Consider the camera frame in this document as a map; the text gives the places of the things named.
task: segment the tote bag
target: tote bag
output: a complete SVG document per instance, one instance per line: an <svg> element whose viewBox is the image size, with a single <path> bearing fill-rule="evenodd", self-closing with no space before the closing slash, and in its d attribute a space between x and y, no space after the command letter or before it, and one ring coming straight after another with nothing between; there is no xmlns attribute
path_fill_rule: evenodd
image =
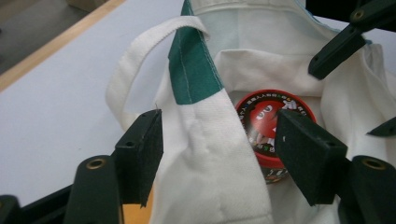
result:
<svg viewBox="0 0 396 224"><path fill-rule="evenodd" d="M289 177L266 185L235 112L258 90L287 91L348 146L396 163L393 139L366 133L396 116L380 46L364 46L328 77L307 74L337 32L293 0L186 0L181 17L139 36L120 60L106 100L124 129L126 105L149 52L175 30L153 108L163 111L164 154L150 223L338 223L338 199L310 207Z"/></svg>

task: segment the white fabric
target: white fabric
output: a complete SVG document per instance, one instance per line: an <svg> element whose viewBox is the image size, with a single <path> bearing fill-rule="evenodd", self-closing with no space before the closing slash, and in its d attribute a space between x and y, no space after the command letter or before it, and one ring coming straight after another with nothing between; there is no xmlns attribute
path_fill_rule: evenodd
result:
<svg viewBox="0 0 396 224"><path fill-rule="evenodd" d="M106 92L106 102L124 130L127 130L136 114L126 113L126 100L132 83L149 52L178 28L190 26L207 35L204 25L196 17L178 17L155 26L137 37L120 59L117 73L111 78Z"/></svg>
<svg viewBox="0 0 396 224"><path fill-rule="evenodd" d="M192 3L211 34L207 45L225 90L194 105L177 105L165 70L154 102L163 110L164 155L151 223L338 223L337 201L309 207L291 178L265 186L232 102L261 89L299 95L318 123L348 145L349 158L368 155L395 165L395 140L365 135L396 116L381 48L365 46L317 81L307 66L336 32L293 1ZM169 34L150 33L157 40ZM138 39L132 46L146 45L146 38ZM127 81L115 77L107 95L124 128L131 123L121 115L129 89L119 91L119 85L129 88L149 50L128 52L134 58L120 62ZM119 97L121 103L114 103Z"/></svg>
<svg viewBox="0 0 396 224"><path fill-rule="evenodd" d="M392 74L389 71L387 71L386 74L386 83L388 84L389 91L393 95L393 98L396 100L396 74Z"/></svg>

